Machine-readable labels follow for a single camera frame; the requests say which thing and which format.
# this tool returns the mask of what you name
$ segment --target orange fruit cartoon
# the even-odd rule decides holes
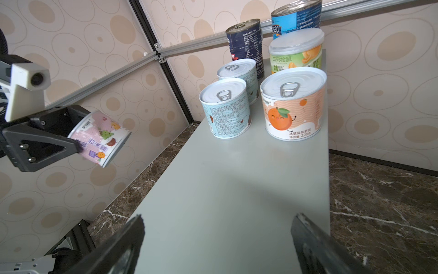
[[[271,125],[278,130],[287,130],[290,128],[293,121],[289,113],[290,111],[285,108],[271,108],[268,111],[269,122],[271,122]]]
[[[96,156],[99,157],[100,159],[105,158],[105,153],[103,153],[102,151],[96,153]]]
[[[111,127],[113,127],[115,130],[120,129],[120,125],[116,122],[111,122]]]
[[[303,64],[307,63],[308,61],[316,58],[319,54],[319,51],[321,50],[321,45],[314,47],[311,50],[307,50],[303,52],[304,59],[302,60]]]

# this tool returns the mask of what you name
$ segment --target can label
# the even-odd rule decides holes
[[[227,34],[226,36],[230,44],[231,60],[253,59],[256,62],[257,79],[262,79],[265,75],[265,69],[261,53],[263,35],[260,24],[241,32]]]
[[[299,99],[272,100],[261,95],[266,130],[272,136],[297,141],[309,138],[321,127],[325,87]]]
[[[80,142],[84,158],[105,167],[108,159],[123,145],[130,131],[121,127],[108,115],[93,112],[82,119],[68,137]]]
[[[219,80],[225,79],[224,77],[218,76]],[[249,104],[252,105],[258,98],[258,82],[257,82],[257,73],[255,67],[251,69],[250,72],[237,76],[236,78],[240,78],[244,80],[247,84],[247,95]]]
[[[302,28],[319,28],[321,24],[322,3],[305,10],[272,17],[272,36],[278,38],[283,34]]]
[[[290,55],[272,55],[271,54],[271,72],[272,74],[297,67],[321,68],[322,45],[316,46],[311,50],[302,53]]]
[[[224,103],[210,105],[202,103],[211,132],[218,138],[228,139],[243,133],[251,124],[248,95],[242,92],[229,100],[227,91],[218,93]]]

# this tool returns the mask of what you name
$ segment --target patterned wallpaper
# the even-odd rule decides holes
[[[46,104],[152,52],[126,0],[0,0],[9,54],[49,69]]]
[[[96,218],[187,127],[156,61],[78,103],[132,134],[106,168],[74,154],[30,173],[0,158],[0,263],[42,256]]]
[[[160,42],[170,46],[250,18],[267,19],[288,1],[143,4]],[[438,170],[438,3],[433,2],[322,23],[331,149]],[[263,39],[264,59],[271,41]],[[195,120],[205,117],[200,91],[217,81],[217,69],[230,61],[228,46],[168,58]]]
[[[150,50],[133,18],[123,0],[0,4],[9,52],[50,69],[48,103]],[[42,256],[81,219],[93,220],[187,127],[156,61],[78,104],[133,133],[106,168],[74,154],[28,173],[0,158],[0,263]]]

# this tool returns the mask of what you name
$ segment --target pull tab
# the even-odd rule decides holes
[[[284,86],[286,85],[295,85],[295,87],[291,89],[284,89]],[[284,83],[280,86],[280,95],[281,97],[293,97],[297,93],[299,88],[300,88],[300,84],[297,82]]]
[[[225,69],[227,69],[229,71],[235,71],[238,68],[239,68],[239,65],[228,65],[225,67]]]
[[[231,99],[231,91],[229,89],[225,89],[223,91],[219,91],[218,94],[216,94],[216,96],[221,101],[227,101]]]
[[[234,28],[241,28],[245,25],[246,25],[245,23],[239,23],[239,24],[235,25]]]

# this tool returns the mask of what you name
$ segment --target table surface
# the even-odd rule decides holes
[[[327,103],[303,141],[270,136],[261,99],[251,116],[228,140],[204,120],[132,214],[145,224],[135,273],[301,273],[293,217],[330,230]]]

